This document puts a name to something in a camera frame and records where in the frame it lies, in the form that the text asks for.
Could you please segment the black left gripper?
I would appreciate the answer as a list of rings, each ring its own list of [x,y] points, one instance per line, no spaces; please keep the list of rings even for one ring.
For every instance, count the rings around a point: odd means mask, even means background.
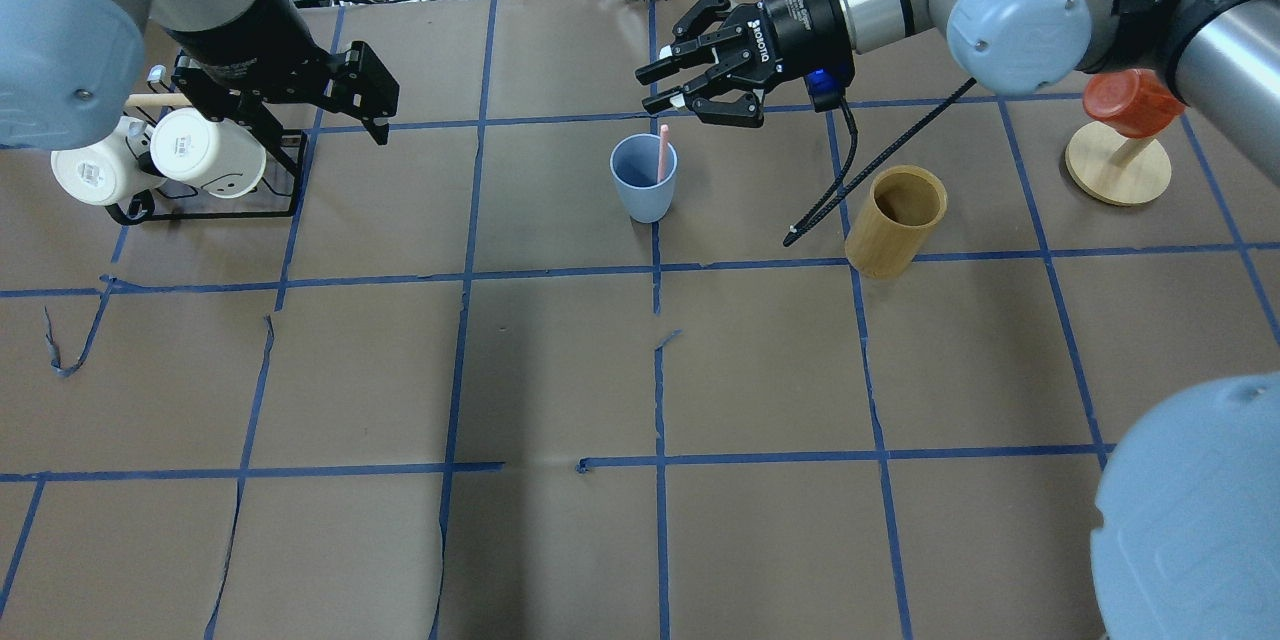
[[[173,78],[179,93],[206,119],[242,125],[294,180],[301,180],[308,140],[303,131],[284,129],[265,104],[310,104],[351,116],[378,145],[389,142],[401,84],[365,40],[346,51],[306,47],[298,55],[212,61],[211,46],[179,44]]]

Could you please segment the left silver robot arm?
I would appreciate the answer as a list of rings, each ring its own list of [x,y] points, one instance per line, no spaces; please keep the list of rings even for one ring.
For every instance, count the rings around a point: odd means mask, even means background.
[[[1,0],[3,145],[70,151],[105,140],[160,26],[195,70],[175,79],[206,119],[273,143],[270,104],[311,104],[387,143],[401,88],[369,44],[324,51],[293,0]]]

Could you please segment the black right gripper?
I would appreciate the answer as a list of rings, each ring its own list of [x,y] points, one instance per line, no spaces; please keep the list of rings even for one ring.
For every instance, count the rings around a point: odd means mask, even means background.
[[[760,128],[765,93],[817,69],[852,65],[840,0],[698,0],[673,26],[667,55],[636,70],[641,84],[691,67],[712,65],[700,90],[663,90],[643,99],[644,111],[692,111],[699,122]]]

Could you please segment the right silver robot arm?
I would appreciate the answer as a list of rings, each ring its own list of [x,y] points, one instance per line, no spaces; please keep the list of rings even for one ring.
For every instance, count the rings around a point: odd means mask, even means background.
[[[1024,96],[1079,70],[1151,81],[1106,124],[1146,131],[1161,99],[1203,116],[1277,179],[1277,0],[699,0],[643,84],[698,67],[644,110],[758,128],[801,78],[835,108],[851,61],[937,29],[972,84]],[[1277,636],[1277,374],[1160,402],[1116,445],[1094,503],[1094,596],[1108,639]]]

